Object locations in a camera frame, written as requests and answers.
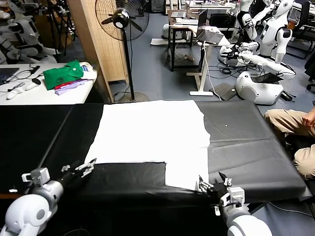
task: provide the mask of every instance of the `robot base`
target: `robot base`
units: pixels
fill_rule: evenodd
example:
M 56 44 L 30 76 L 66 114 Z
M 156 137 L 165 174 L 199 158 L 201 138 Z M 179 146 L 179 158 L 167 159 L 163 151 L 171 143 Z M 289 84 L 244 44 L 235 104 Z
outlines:
M 220 62 L 222 62 L 225 65 L 235 66 L 235 67 L 244 67 L 247 66 L 250 61 L 244 61 L 242 59 L 236 58 L 236 59 L 228 59 L 223 56 L 225 56 L 224 53 L 230 53 L 233 52 L 231 49 L 234 46 L 234 44 L 230 44 L 228 46 L 222 46 L 218 55 L 218 59 Z
M 245 99 L 261 105 L 274 104 L 284 88 L 280 84 L 256 83 L 252 77 L 258 77 L 260 74 L 245 71 L 239 75 L 236 81 L 237 94 Z

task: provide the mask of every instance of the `white fabric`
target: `white fabric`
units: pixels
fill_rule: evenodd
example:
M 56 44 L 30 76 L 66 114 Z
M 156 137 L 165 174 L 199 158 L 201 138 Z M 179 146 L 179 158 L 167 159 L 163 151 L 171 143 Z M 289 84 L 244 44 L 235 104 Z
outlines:
M 208 180 L 210 135 L 204 115 L 189 101 L 104 105 L 86 162 L 165 162 L 166 185 L 192 190 Z

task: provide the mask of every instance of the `fan blade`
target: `fan blade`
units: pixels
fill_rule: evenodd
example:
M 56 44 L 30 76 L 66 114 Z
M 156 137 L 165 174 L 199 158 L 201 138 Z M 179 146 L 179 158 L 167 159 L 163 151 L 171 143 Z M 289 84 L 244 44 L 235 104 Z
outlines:
M 129 19 L 129 22 L 139 31 L 143 31 L 140 26 L 137 25 L 133 20 Z
M 113 21 L 113 18 L 107 18 L 106 20 L 102 21 L 102 25 L 106 25 L 106 24 L 109 24 Z

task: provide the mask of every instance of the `wooden panel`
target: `wooden panel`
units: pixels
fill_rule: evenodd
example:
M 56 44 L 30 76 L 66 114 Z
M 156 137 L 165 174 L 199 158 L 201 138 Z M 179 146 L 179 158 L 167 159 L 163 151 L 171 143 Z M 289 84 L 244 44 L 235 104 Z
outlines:
M 110 37 L 99 25 L 95 14 L 95 0 L 81 0 L 98 61 L 107 81 L 126 80 L 123 43 Z

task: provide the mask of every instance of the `green shirt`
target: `green shirt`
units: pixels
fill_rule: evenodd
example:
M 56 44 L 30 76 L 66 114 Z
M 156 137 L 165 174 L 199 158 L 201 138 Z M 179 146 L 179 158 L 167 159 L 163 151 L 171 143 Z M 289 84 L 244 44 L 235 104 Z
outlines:
M 62 68 L 54 68 L 44 71 L 44 76 L 46 88 L 47 90 L 51 90 L 57 85 L 79 80 L 83 76 L 83 70 L 80 63 L 75 60 L 69 62 Z

